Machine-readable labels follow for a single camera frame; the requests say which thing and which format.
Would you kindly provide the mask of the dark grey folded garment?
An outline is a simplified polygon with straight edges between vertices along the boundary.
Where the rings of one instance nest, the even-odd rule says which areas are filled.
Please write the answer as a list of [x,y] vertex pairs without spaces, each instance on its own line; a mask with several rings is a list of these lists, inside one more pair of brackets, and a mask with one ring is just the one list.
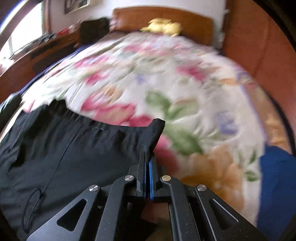
[[21,95],[16,92],[11,94],[5,101],[1,103],[0,107],[0,131],[6,126],[10,118],[13,116],[15,111],[18,109],[22,102]]

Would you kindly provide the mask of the wooden louvered wardrobe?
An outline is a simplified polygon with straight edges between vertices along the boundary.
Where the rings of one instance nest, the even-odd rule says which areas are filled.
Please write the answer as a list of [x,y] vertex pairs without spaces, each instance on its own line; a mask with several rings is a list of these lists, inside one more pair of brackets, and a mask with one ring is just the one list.
[[223,50],[278,102],[295,127],[295,51],[280,27],[254,1],[231,1]]

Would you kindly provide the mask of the wooden headboard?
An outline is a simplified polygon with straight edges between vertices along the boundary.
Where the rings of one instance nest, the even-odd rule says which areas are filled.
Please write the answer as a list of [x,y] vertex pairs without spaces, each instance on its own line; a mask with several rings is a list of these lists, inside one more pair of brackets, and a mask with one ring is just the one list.
[[198,44],[210,46],[213,41],[214,23],[209,17],[183,9],[163,6],[131,6],[116,8],[110,20],[111,31],[158,31],[182,36]]

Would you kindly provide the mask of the floral quilt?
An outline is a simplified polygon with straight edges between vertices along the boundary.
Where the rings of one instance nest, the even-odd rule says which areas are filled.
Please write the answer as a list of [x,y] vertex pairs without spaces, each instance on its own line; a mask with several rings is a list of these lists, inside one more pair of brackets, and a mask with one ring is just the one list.
[[53,99],[113,125],[164,120],[159,164],[187,185],[209,186],[253,225],[265,146],[291,150],[273,103],[250,74],[185,37],[111,33],[48,70],[22,95],[21,109]]

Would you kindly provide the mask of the yellow plush toy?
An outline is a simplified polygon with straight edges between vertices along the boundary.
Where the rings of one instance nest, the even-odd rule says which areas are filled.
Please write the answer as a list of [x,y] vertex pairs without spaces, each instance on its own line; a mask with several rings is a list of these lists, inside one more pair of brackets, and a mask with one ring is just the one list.
[[148,26],[141,28],[140,31],[175,37],[182,31],[182,26],[169,19],[155,18],[150,20]]

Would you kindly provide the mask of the wooden desk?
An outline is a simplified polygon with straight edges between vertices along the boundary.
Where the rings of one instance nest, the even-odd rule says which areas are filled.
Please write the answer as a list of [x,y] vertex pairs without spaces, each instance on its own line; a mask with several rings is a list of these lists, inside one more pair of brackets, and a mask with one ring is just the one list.
[[10,94],[21,90],[46,68],[73,53],[78,42],[79,33],[75,31],[49,40],[22,56],[1,74],[1,101],[4,101]]

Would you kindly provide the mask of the black coat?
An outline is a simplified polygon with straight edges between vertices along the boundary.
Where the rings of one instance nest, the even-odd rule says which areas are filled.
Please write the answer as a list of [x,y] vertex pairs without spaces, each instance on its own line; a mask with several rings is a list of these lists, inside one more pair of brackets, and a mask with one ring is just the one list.
[[104,187],[147,160],[164,130],[91,120],[54,100],[21,112],[1,141],[1,212],[19,240],[92,184]]

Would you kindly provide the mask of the blue cloth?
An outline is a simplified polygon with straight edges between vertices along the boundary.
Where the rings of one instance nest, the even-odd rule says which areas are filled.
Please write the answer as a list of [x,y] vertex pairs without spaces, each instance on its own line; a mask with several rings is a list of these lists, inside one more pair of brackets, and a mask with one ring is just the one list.
[[295,240],[295,157],[279,147],[266,146],[260,167],[257,228],[268,240]]

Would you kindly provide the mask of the navy bed sheet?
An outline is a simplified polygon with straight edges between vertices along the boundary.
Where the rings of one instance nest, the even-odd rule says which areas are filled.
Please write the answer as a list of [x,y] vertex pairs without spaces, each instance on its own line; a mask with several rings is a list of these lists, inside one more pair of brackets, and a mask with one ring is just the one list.
[[58,64],[60,64],[63,60],[69,59],[71,57],[74,57],[75,55],[77,55],[78,53],[80,53],[81,51],[85,50],[86,48],[88,48],[90,45],[82,45],[81,47],[79,47],[77,50],[75,50],[73,53],[71,53],[70,55],[58,60],[57,62],[55,62],[54,64],[50,65],[48,68],[46,68],[45,70],[43,70],[41,73],[39,73],[36,77],[34,77],[29,83],[27,83],[25,85],[25,87],[23,87],[20,91],[18,91],[19,95],[23,95],[25,93],[26,90],[29,89],[29,87],[31,87],[37,80],[39,80],[41,77],[43,77],[47,72],[49,72],[51,69],[53,69],[54,67],[56,67]]

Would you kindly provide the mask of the black bag on chair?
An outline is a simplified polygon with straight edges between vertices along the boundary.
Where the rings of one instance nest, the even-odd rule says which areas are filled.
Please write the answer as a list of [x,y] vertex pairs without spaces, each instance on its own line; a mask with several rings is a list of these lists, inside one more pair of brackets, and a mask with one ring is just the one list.
[[79,27],[79,44],[89,45],[103,38],[109,33],[109,18],[83,21]]

